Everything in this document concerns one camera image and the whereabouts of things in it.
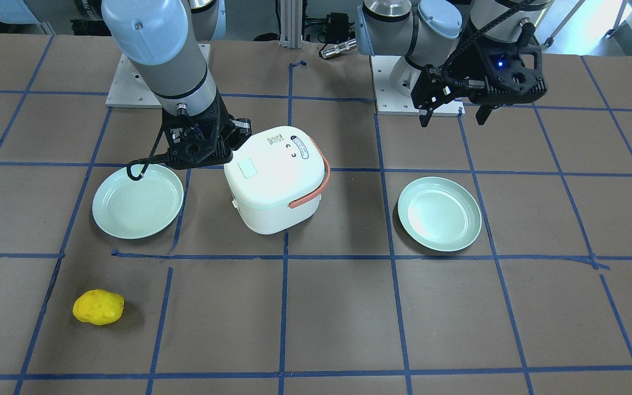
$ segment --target light green plate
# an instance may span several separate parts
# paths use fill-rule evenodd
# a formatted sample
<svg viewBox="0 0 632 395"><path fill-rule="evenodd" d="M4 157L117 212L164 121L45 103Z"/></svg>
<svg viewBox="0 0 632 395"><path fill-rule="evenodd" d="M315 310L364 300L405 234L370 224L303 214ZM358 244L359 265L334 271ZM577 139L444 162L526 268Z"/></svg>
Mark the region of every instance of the light green plate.
<svg viewBox="0 0 632 395"><path fill-rule="evenodd" d="M143 165L133 165L134 174ZM177 175L161 165L150 165L134 182L121 168L99 186L92 215L101 230L122 239L145 238L165 229L180 212L184 188Z"/></svg>
<svg viewBox="0 0 632 395"><path fill-rule="evenodd" d="M407 233L431 250L462 250L482 230L482 212L474 197L446 178L409 183L399 196L398 212Z"/></svg>

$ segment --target black cable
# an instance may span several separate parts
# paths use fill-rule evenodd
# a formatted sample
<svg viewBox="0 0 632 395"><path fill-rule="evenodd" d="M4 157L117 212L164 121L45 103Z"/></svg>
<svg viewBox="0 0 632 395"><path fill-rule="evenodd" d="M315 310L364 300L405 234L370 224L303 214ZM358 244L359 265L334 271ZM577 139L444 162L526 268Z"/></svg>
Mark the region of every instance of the black cable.
<svg viewBox="0 0 632 395"><path fill-rule="evenodd" d="M281 35L281 17L279 16L279 0L274 0L274 14L276 15L276 30Z"/></svg>
<svg viewBox="0 0 632 395"><path fill-rule="evenodd" d="M157 133L157 138L155 138L155 144L153 144L153 149L150 150L150 155L148 155L148 157L144 159L137 159L137 160L130 161L126 165L126 175L128 175L128 177L134 182L137 182L138 180L143 178L145 171L148 170L148 166L150 164L150 158L152 158L153 155L155 155L155 150L157 150L157 146L160 145L160 139L162 138L162 135L163 135L163 130L162 128L160 128L160 132ZM137 176L134 176L133 173L131 173L131 167L133 165L143 165L143 169L140 170L140 174Z"/></svg>

